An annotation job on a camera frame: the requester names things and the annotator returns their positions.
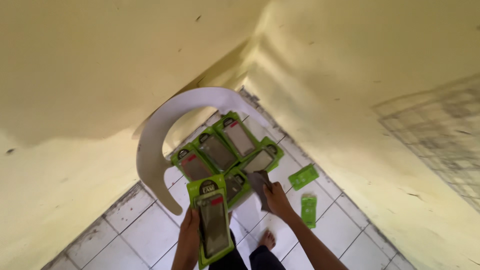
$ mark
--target phone case package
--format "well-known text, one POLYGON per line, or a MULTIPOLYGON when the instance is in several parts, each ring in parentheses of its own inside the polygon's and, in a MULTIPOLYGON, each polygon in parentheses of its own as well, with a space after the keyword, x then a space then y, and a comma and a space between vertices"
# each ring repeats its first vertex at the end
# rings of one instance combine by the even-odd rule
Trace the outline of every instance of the phone case package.
POLYGON ((220 173, 228 172, 238 163, 230 147, 218 136, 213 127, 207 127, 193 140, 193 145, 220 173))
POLYGON ((264 137, 260 145, 252 157, 240 164, 239 167, 245 174, 262 170, 270 172, 278 166, 278 161, 284 155, 282 148, 269 137, 264 137))
POLYGON ((203 269, 235 247, 230 237, 226 185, 217 174, 187 184, 190 206, 200 215, 198 266, 203 269))
POLYGON ((247 176, 237 167, 233 167, 225 175, 225 184, 228 209, 231 209, 242 197, 247 196, 252 190, 252 187, 247 180, 247 176))
POLYGON ((300 169, 300 171, 288 177, 294 190, 299 190, 306 186, 311 181, 318 178, 318 172, 315 170, 313 164, 309 164, 300 169))
POLYGON ((235 112, 229 111, 213 124, 213 128, 240 161, 247 160, 260 147, 258 140, 235 112))
POLYGON ((301 219, 310 229, 316 227, 317 197, 304 195, 301 198, 301 219))
POLYGON ((215 168, 198 153, 192 143, 187 143, 173 154, 171 159, 189 181, 197 181, 217 174, 215 168))

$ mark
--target hand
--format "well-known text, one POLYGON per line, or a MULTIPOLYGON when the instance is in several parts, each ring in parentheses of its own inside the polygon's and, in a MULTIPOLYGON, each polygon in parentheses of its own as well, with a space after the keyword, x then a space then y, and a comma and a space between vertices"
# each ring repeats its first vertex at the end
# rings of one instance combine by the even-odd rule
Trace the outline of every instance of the hand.
POLYGON ((286 222, 292 214, 295 214, 290 202, 283 191, 282 185, 279 182, 272 183, 272 191, 264 184, 264 193, 267 197, 268 207, 279 218, 286 222))
POLYGON ((198 247, 200 246, 199 225, 198 210, 188 207, 185 218, 180 225, 179 241, 172 270, 192 270, 195 267, 198 261, 198 247))

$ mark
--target white tile floor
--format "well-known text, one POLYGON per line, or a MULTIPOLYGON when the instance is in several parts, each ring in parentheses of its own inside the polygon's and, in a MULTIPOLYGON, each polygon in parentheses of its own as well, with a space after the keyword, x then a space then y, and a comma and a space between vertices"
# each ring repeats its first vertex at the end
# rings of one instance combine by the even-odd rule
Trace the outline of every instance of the white tile floor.
MULTIPOLYGON (((308 165, 310 159, 277 128, 263 128, 249 117, 244 123, 258 139, 269 136, 284 149, 280 165, 269 173, 271 181, 281 182, 297 213, 302 194, 317 196, 318 220, 312 230, 350 270, 414 269, 320 167, 316 166, 320 178, 299 191, 293 190, 288 176, 308 165)), ((187 180, 172 168, 165 182, 185 210, 189 206, 187 180)), ((165 210, 147 190, 141 183, 134 186, 44 270, 170 269, 183 215, 165 210)), ((292 230, 275 215, 260 211, 256 195, 234 210, 230 228, 249 269, 248 256, 267 228, 277 239, 272 252, 287 270, 313 269, 292 230)))

